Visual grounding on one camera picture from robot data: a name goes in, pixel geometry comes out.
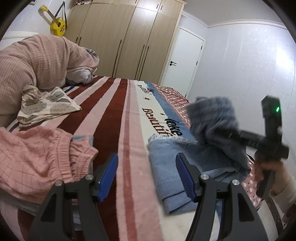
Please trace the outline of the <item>right forearm cream sleeve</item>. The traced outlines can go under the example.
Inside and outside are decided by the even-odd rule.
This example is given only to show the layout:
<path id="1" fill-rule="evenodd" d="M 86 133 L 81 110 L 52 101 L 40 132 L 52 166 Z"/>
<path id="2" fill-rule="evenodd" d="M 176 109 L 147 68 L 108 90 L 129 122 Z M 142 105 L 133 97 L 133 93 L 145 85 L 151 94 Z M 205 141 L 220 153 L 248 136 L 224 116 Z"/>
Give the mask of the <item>right forearm cream sleeve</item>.
<path id="1" fill-rule="evenodd" d="M 287 187 L 278 195 L 272 196 L 272 199 L 284 214 L 282 220 L 286 224 L 288 224 L 295 215 L 295 192 L 295 178 L 290 176 L 290 182 Z"/>

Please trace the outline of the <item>right hand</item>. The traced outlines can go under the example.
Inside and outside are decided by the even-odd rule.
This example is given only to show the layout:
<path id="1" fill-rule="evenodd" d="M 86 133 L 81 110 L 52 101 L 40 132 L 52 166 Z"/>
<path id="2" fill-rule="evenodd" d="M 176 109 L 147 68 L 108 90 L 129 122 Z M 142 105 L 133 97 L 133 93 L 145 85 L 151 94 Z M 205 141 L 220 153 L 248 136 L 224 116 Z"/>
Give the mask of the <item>right hand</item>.
<path id="1" fill-rule="evenodd" d="M 264 180 L 264 171 L 274 171 L 275 179 L 271 188 L 272 195 L 278 195 L 287 188 L 290 183 L 290 174 L 283 161 L 265 160 L 263 154 L 259 151 L 255 153 L 255 180 L 259 183 Z"/>

